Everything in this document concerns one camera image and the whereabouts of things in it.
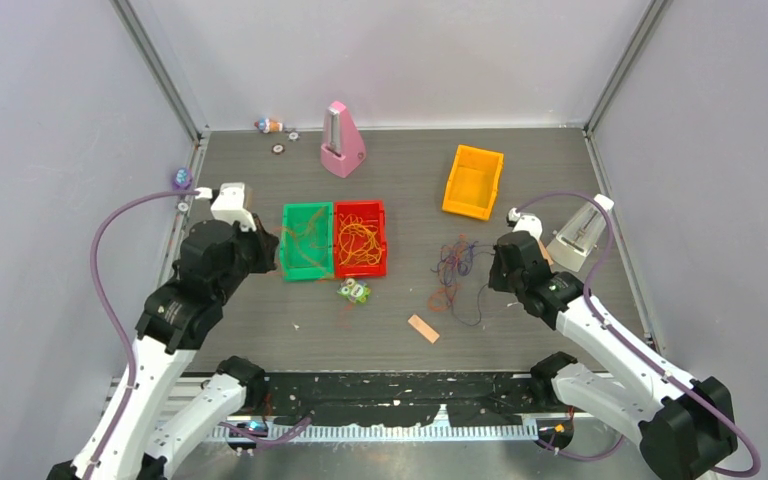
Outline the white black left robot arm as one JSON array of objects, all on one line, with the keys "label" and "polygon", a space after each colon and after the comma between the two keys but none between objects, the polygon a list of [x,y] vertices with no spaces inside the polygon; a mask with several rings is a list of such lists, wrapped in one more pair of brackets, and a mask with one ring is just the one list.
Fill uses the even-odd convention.
[{"label": "white black left robot arm", "polygon": [[132,345],[135,362],[125,381],[84,448],[54,465],[49,478],[169,479],[220,422],[265,405],[265,371],[231,356],[217,366],[205,392],[159,421],[171,390],[234,292],[248,276],[275,270],[278,245],[258,218],[250,229],[222,220],[191,228],[173,276],[145,301]]}]

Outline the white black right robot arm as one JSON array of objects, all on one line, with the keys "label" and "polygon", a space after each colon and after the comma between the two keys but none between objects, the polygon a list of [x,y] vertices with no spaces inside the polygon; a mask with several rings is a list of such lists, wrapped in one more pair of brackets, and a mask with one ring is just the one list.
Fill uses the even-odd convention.
[{"label": "white black right robot arm", "polygon": [[609,373],[594,374],[557,352],[536,364],[531,387],[544,410],[583,410],[634,444],[660,479],[697,479],[738,448],[731,394],[714,377],[698,380],[635,337],[582,282],[554,272],[527,231],[494,244],[489,286],[586,350]]}]

